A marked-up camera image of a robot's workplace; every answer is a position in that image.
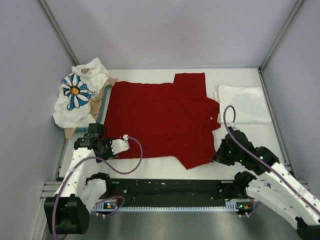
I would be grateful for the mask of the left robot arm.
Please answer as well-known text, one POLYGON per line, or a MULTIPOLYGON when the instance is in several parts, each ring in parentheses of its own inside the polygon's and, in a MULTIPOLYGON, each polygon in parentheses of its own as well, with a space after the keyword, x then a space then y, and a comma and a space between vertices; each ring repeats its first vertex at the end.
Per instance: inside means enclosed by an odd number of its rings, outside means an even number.
POLYGON ((105 138, 106 133, 103 124, 89 124, 88 132, 74 142, 63 181, 44 201, 49 232, 55 239, 59 235, 85 234, 96 202, 113 194, 109 176, 99 171, 99 163, 114 157, 113 139, 105 138))

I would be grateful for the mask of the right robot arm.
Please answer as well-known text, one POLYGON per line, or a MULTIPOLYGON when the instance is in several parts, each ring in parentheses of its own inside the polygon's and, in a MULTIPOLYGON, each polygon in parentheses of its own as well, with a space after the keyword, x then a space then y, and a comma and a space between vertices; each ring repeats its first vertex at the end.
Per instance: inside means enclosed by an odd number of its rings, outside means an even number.
POLYGON ((245 170, 233 180, 239 198, 253 198, 285 219, 302 240, 320 238, 320 200, 305 188, 266 147, 254 147, 233 127, 213 156, 226 166, 241 164, 245 170))

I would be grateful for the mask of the red t shirt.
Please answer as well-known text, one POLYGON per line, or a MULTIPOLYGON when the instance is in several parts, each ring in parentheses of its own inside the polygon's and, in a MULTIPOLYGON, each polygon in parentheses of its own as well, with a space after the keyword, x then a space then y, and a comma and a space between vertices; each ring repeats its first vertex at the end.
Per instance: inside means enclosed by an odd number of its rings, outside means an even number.
POLYGON ((175 157, 192 169, 211 162, 219 104, 207 96, 204 73, 177 73, 172 83, 117 82, 104 124, 107 136, 128 135, 121 159, 175 157))

